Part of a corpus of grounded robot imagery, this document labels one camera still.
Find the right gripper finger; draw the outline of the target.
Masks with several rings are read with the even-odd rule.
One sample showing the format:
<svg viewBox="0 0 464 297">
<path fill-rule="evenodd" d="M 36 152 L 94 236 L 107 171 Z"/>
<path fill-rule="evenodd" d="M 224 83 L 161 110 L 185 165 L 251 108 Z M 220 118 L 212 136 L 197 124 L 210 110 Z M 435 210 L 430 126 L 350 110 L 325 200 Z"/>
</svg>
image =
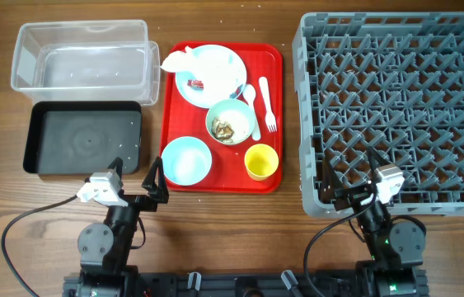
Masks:
<svg viewBox="0 0 464 297">
<path fill-rule="evenodd" d="M 383 158 L 380 153 L 373 147 L 367 147 L 366 150 L 368 163 L 370 166 L 370 180 L 377 181 L 376 169 L 381 166 L 386 166 L 388 161 Z"/>
<path fill-rule="evenodd" d="M 322 163 L 321 201 L 329 202 L 340 198 L 344 186 L 338 178 L 336 171 L 330 162 L 324 160 Z"/>
</svg>

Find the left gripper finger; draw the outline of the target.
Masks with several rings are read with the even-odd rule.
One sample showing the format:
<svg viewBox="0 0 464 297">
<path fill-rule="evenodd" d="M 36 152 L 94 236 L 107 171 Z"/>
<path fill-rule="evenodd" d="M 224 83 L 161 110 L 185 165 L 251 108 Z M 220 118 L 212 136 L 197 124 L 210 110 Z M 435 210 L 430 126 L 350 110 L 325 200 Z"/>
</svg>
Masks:
<svg viewBox="0 0 464 297">
<path fill-rule="evenodd" d="M 166 185 L 166 177 L 163 170 L 161 157 L 156 157 L 141 187 L 147 191 L 147 196 L 158 204 L 167 204 L 169 191 Z"/>
<path fill-rule="evenodd" d="M 107 168 L 107 174 L 110 181 L 120 182 L 123 173 L 123 160 L 120 157 L 116 157 L 113 162 Z"/>
</svg>

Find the light blue bowl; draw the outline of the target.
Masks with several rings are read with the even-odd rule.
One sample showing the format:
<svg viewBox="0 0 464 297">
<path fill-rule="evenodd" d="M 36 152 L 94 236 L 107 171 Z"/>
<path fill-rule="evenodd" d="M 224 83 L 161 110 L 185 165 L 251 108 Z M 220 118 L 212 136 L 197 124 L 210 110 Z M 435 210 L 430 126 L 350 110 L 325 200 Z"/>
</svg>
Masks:
<svg viewBox="0 0 464 297">
<path fill-rule="evenodd" d="M 201 182 L 213 164 L 208 145 L 192 136 L 172 140 L 163 149 L 161 157 L 165 177 L 179 186 Z"/>
</svg>

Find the yellow cup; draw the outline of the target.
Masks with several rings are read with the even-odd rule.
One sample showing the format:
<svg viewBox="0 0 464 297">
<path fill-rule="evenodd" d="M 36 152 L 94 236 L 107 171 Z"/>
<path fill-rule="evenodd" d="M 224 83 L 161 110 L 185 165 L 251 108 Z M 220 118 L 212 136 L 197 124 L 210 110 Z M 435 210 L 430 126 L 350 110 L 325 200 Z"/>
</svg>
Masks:
<svg viewBox="0 0 464 297">
<path fill-rule="evenodd" d="M 254 144 L 244 156 L 248 176 L 255 181 L 271 177 L 279 167 L 279 155 L 267 144 Z"/>
</svg>

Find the food scraps and rice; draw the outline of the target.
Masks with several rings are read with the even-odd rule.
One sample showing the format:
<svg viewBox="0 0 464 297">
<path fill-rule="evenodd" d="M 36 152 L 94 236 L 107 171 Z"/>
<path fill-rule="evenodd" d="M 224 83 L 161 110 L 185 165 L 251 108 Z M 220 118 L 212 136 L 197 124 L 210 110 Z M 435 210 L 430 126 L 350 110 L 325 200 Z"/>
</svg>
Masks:
<svg viewBox="0 0 464 297">
<path fill-rule="evenodd" d="M 232 136 L 235 134 L 232 126 L 225 120 L 220 120 L 215 117 L 212 121 L 212 135 L 213 137 L 224 144 L 230 144 L 233 142 Z"/>
</svg>

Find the white plastic fork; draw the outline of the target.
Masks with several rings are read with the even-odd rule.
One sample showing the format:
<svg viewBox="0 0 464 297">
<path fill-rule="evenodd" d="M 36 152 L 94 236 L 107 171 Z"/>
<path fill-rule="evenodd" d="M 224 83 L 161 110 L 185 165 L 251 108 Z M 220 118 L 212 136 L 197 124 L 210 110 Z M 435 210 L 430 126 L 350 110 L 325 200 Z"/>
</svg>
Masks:
<svg viewBox="0 0 464 297">
<path fill-rule="evenodd" d="M 270 93 L 269 93 L 269 84 L 268 84 L 268 79 L 266 77 L 259 78 L 259 87 L 260 87 L 261 95 L 264 100 L 265 110 L 266 110 L 265 124 L 269 132 L 276 132 L 277 124 L 276 124 L 275 115 L 272 111 Z"/>
</svg>

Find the green bowl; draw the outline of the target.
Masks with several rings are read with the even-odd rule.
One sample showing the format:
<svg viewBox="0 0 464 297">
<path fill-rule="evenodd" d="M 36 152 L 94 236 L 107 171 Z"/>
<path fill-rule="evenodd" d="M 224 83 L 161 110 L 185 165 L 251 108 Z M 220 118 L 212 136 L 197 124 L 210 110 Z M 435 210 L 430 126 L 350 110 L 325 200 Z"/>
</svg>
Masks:
<svg viewBox="0 0 464 297">
<path fill-rule="evenodd" d="M 212 121 L 215 117 L 227 121 L 234 130 L 233 142 L 224 144 L 217 141 L 212 135 Z M 250 107 L 243 101 L 227 99 L 214 104 L 205 117 L 206 129 L 212 139 L 224 145 L 237 145 L 247 140 L 254 129 L 254 116 Z"/>
</svg>

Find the red snack wrapper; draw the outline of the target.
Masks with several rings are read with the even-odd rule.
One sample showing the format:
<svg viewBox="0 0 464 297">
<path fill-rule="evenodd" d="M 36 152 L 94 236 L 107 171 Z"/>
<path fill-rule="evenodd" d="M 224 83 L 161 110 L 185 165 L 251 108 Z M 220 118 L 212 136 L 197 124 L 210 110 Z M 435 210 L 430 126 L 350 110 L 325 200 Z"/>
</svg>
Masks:
<svg viewBox="0 0 464 297">
<path fill-rule="evenodd" d="M 204 89 L 204 84 L 200 80 L 189 80 L 187 82 L 187 85 L 195 90 L 203 90 Z"/>
</svg>

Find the white plastic spoon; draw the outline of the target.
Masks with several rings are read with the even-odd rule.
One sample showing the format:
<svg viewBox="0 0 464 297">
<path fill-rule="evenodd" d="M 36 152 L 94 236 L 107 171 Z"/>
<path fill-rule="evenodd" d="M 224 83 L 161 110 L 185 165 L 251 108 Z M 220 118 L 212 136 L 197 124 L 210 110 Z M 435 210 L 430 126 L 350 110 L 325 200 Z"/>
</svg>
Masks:
<svg viewBox="0 0 464 297">
<path fill-rule="evenodd" d="M 253 116 L 254 116 L 254 129 L 252 131 L 251 137 L 252 137 L 252 139 L 254 141 L 259 141 L 260 138 L 261 138 L 261 134 L 260 134 L 259 123 L 258 123 L 256 113 L 255 113 L 255 105 L 254 105 L 255 98 L 256 98 L 255 88 L 251 84 L 246 84 L 245 88 L 244 88 L 244 90 L 242 92 L 242 95 L 243 95 L 246 103 L 250 107 L 250 109 L 251 109 L 251 111 L 253 113 Z"/>
</svg>

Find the light blue plate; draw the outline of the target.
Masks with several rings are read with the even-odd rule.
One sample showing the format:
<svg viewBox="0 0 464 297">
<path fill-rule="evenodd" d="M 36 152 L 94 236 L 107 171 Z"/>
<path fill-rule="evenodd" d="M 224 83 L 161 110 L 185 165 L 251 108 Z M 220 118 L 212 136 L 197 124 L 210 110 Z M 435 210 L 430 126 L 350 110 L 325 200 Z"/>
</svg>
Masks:
<svg viewBox="0 0 464 297">
<path fill-rule="evenodd" d="M 239 55 L 222 45 L 194 47 L 195 69 L 193 72 L 175 74 L 177 91 L 191 105 L 208 109 L 227 99 L 237 99 L 243 92 L 247 72 Z M 189 80 L 200 80 L 203 90 L 187 85 Z"/>
</svg>

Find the white napkin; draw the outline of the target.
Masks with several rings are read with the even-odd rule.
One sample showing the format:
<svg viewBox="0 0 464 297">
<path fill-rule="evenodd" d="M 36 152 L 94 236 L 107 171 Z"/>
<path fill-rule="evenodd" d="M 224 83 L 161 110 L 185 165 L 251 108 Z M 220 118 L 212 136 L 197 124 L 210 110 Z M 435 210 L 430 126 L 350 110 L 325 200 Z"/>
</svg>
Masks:
<svg viewBox="0 0 464 297">
<path fill-rule="evenodd" d="M 161 69 L 168 73 L 190 72 L 194 64 L 193 50 L 186 46 L 183 50 L 170 53 L 162 62 Z"/>
</svg>

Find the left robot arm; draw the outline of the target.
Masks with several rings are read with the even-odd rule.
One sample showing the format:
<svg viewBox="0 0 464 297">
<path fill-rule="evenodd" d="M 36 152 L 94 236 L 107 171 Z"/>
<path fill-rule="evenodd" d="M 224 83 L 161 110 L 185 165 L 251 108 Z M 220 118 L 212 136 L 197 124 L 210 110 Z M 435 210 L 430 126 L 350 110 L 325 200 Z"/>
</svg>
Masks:
<svg viewBox="0 0 464 297">
<path fill-rule="evenodd" d="M 115 158 L 103 172 L 88 177 L 77 193 L 82 202 L 94 200 L 107 207 L 100 224 L 90 224 L 77 240 L 81 254 L 79 277 L 67 279 L 63 296 L 149 296 L 145 280 L 136 266 L 128 264 L 129 252 L 141 248 L 134 245 L 134 234 L 143 229 L 142 212 L 155 212 L 169 200 L 162 159 L 157 157 L 142 188 L 143 195 L 126 195 L 122 182 L 123 161 Z"/>
</svg>

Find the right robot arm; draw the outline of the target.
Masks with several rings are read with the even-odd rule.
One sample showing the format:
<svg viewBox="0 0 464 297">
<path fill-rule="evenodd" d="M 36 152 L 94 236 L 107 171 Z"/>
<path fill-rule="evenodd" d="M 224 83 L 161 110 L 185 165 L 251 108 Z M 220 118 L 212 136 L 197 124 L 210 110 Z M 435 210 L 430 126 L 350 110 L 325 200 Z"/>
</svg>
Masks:
<svg viewBox="0 0 464 297">
<path fill-rule="evenodd" d="M 344 186 L 330 162 L 322 165 L 321 196 L 335 200 L 336 210 L 351 209 L 371 260 L 356 263 L 339 287 L 350 296 L 421 296 L 428 291 L 423 263 L 426 228 L 409 215 L 391 216 L 387 204 L 400 192 L 405 178 L 400 168 L 367 148 L 370 178 L 359 186 Z"/>
</svg>

